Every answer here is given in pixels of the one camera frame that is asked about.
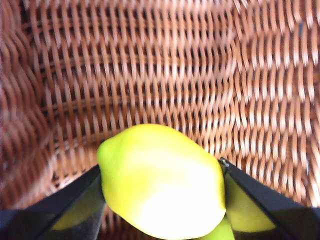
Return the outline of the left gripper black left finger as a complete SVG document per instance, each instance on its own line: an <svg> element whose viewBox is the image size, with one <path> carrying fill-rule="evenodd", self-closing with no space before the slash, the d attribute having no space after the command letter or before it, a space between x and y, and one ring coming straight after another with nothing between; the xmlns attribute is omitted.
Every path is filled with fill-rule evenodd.
<svg viewBox="0 0 320 240"><path fill-rule="evenodd" d="M56 193L25 209L0 212L2 240L95 240L105 199L94 166Z"/></svg>

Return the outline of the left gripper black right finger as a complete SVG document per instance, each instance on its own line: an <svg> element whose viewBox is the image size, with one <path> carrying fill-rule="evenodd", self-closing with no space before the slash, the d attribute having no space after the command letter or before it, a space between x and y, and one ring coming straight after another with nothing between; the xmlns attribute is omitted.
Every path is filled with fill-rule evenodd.
<svg viewBox="0 0 320 240"><path fill-rule="evenodd" d="M221 158L226 215L237 240L318 240L319 207L303 206Z"/></svg>

